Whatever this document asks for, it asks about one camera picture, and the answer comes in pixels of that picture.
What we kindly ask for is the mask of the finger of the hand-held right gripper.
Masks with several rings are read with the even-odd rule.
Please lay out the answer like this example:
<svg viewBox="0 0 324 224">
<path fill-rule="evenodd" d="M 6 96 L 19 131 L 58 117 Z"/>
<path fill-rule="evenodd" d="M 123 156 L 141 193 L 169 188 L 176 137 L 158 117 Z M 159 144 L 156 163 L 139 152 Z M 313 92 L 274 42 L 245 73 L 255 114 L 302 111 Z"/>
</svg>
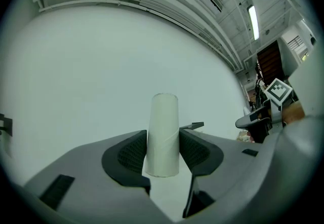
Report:
<svg viewBox="0 0 324 224">
<path fill-rule="evenodd" d="M 264 124 L 267 126 L 270 124 L 270 121 L 268 108 L 263 106 L 236 120 L 235 126 L 237 128 L 252 128 L 256 124 Z"/>
</svg>

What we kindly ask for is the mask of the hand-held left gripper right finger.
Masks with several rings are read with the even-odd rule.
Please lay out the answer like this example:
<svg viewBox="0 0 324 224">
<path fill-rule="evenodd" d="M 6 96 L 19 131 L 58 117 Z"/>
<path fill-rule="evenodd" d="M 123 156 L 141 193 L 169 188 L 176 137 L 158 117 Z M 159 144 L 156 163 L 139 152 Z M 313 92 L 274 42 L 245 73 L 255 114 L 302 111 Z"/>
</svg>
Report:
<svg viewBox="0 0 324 224">
<path fill-rule="evenodd" d="M 192 178 L 184 218 L 259 218 L 269 169 L 269 142 L 179 130 L 179 149 Z"/>
</svg>

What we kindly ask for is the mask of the person's right forearm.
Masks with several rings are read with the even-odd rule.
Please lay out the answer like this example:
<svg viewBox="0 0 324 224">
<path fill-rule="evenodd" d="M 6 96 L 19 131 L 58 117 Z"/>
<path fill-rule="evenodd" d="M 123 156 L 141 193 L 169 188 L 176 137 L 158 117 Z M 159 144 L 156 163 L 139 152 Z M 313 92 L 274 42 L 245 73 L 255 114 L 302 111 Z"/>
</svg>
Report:
<svg viewBox="0 0 324 224">
<path fill-rule="evenodd" d="M 292 122 L 301 120 L 305 117 L 305 112 L 302 108 L 300 101 L 291 103 L 289 106 L 282 109 L 282 123 L 283 125 L 288 125 Z"/>
</svg>

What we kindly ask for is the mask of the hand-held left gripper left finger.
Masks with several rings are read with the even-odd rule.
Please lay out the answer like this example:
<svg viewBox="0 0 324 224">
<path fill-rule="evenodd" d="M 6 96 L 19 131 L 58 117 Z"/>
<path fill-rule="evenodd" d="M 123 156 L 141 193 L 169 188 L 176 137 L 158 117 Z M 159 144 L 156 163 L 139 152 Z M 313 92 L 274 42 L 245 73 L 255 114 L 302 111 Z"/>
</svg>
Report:
<svg viewBox="0 0 324 224">
<path fill-rule="evenodd" d="M 78 146 L 25 185 L 47 224 L 172 224 L 142 175 L 146 131 Z"/>
</svg>

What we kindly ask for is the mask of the brown wooden staircase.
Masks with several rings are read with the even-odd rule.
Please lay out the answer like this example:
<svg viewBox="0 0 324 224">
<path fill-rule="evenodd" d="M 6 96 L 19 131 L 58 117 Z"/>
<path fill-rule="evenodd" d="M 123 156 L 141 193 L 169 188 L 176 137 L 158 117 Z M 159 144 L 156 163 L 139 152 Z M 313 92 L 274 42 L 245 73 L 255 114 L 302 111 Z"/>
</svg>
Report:
<svg viewBox="0 0 324 224">
<path fill-rule="evenodd" d="M 278 42 L 274 41 L 257 53 L 257 60 L 265 84 L 270 85 L 274 79 L 285 77 Z"/>
</svg>

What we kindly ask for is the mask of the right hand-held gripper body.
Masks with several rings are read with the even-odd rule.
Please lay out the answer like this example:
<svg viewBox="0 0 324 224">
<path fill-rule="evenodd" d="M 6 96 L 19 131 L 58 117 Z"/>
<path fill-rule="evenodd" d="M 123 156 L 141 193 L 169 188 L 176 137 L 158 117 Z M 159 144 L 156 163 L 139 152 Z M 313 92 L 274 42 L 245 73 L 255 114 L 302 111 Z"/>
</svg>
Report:
<svg viewBox="0 0 324 224">
<path fill-rule="evenodd" d="M 281 125 L 282 106 L 292 94 L 293 88 L 280 79 L 275 78 L 265 89 L 265 92 L 270 98 L 271 122 L 273 125 Z"/>
</svg>

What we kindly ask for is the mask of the long ceiling light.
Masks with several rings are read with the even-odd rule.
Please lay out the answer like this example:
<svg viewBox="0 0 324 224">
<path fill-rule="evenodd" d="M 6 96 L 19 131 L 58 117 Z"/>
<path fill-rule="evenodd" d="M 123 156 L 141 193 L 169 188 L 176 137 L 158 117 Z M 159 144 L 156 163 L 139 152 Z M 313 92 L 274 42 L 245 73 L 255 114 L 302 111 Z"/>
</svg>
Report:
<svg viewBox="0 0 324 224">
<path fill-rule="evenodd" d="M 251 26 L 253 30 L 253 37 L 254 40 L 256 41 L 259 39 L 260 35 L 259 35 L 259 24 L 258 24 L 258 18 L 257 18 L 255 6 L 248 7 L 248 14 L 250 17 Z"/>
</svg>

